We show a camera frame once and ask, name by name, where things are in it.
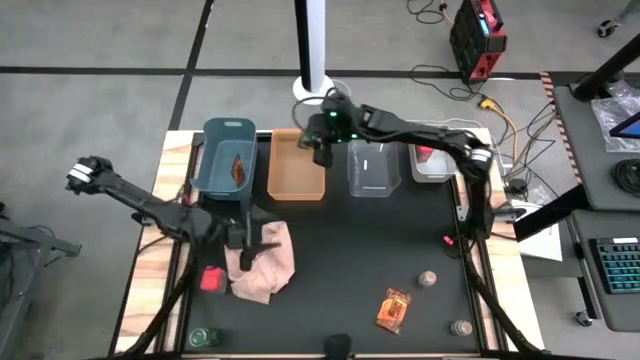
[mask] white paper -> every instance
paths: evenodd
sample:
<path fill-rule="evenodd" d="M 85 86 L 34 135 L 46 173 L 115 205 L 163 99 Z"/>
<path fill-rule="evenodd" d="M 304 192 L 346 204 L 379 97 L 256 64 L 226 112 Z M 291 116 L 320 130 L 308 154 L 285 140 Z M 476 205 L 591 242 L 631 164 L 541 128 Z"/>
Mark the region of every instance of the white paper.
<path fill-rule="evenodd" d="M 540 205 L 520 201 L 511 200 L 511 206 L 514 208 L 522 208 L 526 211 L 519 219 L 535 212 Z M 562 248 L 560 245 L 560 230 L 558 224 L 554 224 L 539 233 L 522 240 L 518 243 L 520 253 L 538 258 L 562 261 Z"/>

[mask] chair wheel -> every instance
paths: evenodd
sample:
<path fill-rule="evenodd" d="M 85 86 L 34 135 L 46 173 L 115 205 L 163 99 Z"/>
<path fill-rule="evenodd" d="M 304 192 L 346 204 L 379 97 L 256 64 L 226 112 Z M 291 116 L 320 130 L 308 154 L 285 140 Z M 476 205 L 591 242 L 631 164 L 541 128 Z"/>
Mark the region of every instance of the chair wheel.
<path fill-rule="evenodd" d="M 600 24 L 600 27 L 598 28 L 598 36 L 601 38 L 608 37 L 613 34 L 617 27 L 618 24 L 616 24 L 613 20 L 605 20 L 602 22 L 602 24 Z"/>
<path fill-rule="evenodd" d="M 580 326 L 589 327 L 593 325 L 593 320 L 589 318 L 586 310 L 577 312 L 573 318 Z"/>

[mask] clear plastic container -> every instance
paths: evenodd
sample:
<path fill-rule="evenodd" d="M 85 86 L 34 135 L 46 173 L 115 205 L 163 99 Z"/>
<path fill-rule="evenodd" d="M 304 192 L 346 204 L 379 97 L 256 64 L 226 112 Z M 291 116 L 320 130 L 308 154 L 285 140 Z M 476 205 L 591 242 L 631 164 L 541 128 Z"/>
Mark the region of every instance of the clear plastic container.
<path fill-rule="evenodd" d="M 275 200 L 320 200 L 325 191 L 325 169 L 313 162 L 313 150 L 298 147 L 302 131 L 276 129 L 271 135 L 267 192 Z"/>
<path fill-rule="evenodd" d="M 387 197 L 400 185 L 395 143 L 349 143 L 349 193 L 355 197 Z"/>
<path fill-rule="evenodd" d="M 456 172 L 456 163 L 446 152 L 410 145 L 411 175 L 419 183 L 442 183 Z"/>
<path fill-rule="evenodd" d="M 204 136 L 202 165 L 191 184 L 216 200 L 240 201 L 251 196 L 258 151 L 255 124 L 249 119 L 213 118 L 204 124 Z M 240 184 L 234 177 L 238 167 L 242 169 Z"/>

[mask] keyboard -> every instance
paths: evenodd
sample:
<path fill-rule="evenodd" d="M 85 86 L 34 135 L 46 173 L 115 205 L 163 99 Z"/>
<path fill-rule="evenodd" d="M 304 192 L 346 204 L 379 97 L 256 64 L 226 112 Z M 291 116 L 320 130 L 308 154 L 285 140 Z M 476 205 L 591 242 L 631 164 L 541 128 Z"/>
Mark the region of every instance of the keyboard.
<path fill-rule="evenodd" d="M 640 294 L 640 242 L 637 238 L 590 239 L 609 294 Z"/>

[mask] snack package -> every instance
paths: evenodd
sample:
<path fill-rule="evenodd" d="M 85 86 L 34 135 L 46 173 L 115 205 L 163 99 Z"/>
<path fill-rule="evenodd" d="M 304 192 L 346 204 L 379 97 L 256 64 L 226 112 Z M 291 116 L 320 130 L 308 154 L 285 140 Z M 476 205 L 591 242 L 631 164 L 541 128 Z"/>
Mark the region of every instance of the snack package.
<path fill-rule="evenodd" d="M 387 289 L 387 296 L 382 302 L 380 312 L 378 312 L 376 324 L 399 335 L 402 320 L 404 320 L 410 303 L 411 295 L 400 290 Z"/>

